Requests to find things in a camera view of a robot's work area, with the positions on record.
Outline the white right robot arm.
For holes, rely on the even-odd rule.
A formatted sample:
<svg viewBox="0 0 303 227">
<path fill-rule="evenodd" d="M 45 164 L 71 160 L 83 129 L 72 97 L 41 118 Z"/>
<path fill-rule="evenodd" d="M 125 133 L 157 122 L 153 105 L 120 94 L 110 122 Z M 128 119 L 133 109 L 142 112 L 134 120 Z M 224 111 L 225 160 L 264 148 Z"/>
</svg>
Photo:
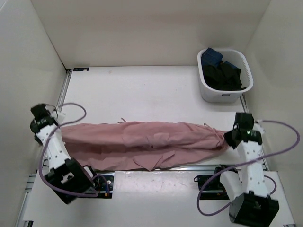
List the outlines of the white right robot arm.
<svg viewBox="0 0 303 227">
<path fill-rule="evenodd" d="M 224 134 L 225 141 L 236 149 L 245 165 L 236 168 L 224 166 L 225 172 L 213 176 L 213 185 L 225 188 L 230 199 L 229 218 L 232 223 L 248 227 L 268 227 L 279 211 L 279 203 L 270 196 L 265 184 L 261 156 L 262 136 L 253 129 L 250 113 L 237 112 L 233 129 Z"/>
</svg>

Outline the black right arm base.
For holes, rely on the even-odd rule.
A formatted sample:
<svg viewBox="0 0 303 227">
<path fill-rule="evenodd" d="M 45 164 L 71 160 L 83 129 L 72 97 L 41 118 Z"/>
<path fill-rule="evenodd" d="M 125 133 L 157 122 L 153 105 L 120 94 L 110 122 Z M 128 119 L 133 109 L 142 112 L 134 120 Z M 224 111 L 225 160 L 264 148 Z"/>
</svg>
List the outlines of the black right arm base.
<svg viewBox="0 0 303 227">
<path fill-rule="evenodd" d="M 211 178 L 212 175 L 197 175 L 194 182 L 198 183 L 198 189 L 201 190 L 204 183 Z M 220 177 L 214 178 L 202 191 L 199 200 L 229 200 L 229 196 L 223 184 L 220 182 Z"/>
</svg>

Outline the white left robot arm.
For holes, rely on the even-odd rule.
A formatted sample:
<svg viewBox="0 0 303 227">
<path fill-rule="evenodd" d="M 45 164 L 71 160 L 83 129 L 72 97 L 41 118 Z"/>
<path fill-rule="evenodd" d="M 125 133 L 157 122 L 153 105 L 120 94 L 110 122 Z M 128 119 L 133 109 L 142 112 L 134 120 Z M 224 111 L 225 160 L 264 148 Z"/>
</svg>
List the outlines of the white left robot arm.
<svg viewBox="0 0 303 227">
<path fill-rule="evenodd" d="M 43 147 L 39 164 L 41 180 L 51 188 L 57 196 L 69 204 L 76 198 L 94 198 L 99 177 L 89 166 L 81 166 L 70 157 L 62 139 L 60 124 L 64 116 L 54 108 L 47 109 L 47 104 L 37 104 L 30 109 L 34 116 L 30 130 L 35 140 Z"/>
</svg>

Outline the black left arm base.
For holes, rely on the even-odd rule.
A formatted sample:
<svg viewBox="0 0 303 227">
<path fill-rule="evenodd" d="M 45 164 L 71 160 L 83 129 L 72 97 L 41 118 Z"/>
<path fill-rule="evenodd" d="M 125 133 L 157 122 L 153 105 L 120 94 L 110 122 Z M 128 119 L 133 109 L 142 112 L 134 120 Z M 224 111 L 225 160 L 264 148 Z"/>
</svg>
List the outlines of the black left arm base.
<svg viewBox="0 0 303 227">
<path fill-rule="evenodd" d="M 114 189 L 114 172 L 101 172 L 96 171 L 96 177 L 94 176 L 94 189 L 98 192 L 98 199 L 111 199 Z"/>
</svg>

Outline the pink trousers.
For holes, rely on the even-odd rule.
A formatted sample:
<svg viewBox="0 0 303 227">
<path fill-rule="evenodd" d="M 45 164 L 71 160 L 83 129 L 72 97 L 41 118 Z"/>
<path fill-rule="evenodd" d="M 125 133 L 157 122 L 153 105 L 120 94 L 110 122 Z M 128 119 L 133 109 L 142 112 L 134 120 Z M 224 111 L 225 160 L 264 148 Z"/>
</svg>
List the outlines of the pink trousers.
<svg viewBox="0 0 303 227">
<path fill-rule="evenodd" d="M 166 169 L 224 153 L 224 131 L 186 122 L 81 123 L 61 128 L 71 157 L 101 171 Z"/>
</svg>

